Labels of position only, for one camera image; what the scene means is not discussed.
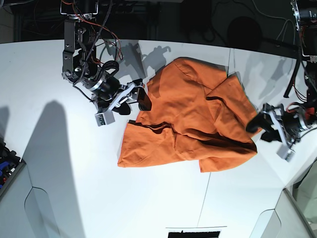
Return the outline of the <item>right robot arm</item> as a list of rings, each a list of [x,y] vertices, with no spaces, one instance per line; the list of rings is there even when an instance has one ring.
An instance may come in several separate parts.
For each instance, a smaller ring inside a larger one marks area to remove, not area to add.
[[[97,0],[61,1],[60,13],[66,16],[62,77],[76,90],[82,84],[92,93],[87,99],[96,106],[99,118],[107,112],[129,115],[129,106],[133,103],[137,103],[141,111],[150,111],[152,103],[142,79],[123,85],[115,78],[119,71],[118,60],[123,58],[123,54],[119,38],[106,26],[114,3],[109,1],[101,24],[96,20],[99,5]],[[97,57],[97,42],[102,31],[110,33],[115,49],[114,59],[105,63]]]

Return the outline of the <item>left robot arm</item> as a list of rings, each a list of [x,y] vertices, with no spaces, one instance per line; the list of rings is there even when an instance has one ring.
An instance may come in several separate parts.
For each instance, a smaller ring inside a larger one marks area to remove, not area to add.
[[[255,133],[265,130],[261,139],[279,141],[287,148],[301,141],[301,132],[311,130],[317,123],[317,2],[315,0],[292,0],[290,2],[298,33],[298,57],[291,79],[283,95],[289,97],[295,90],[299,101],[284,107],[264,104],[262,110],[246,126],[246,131]],[[306,95],[296,89],[298,70],[304,70]]]

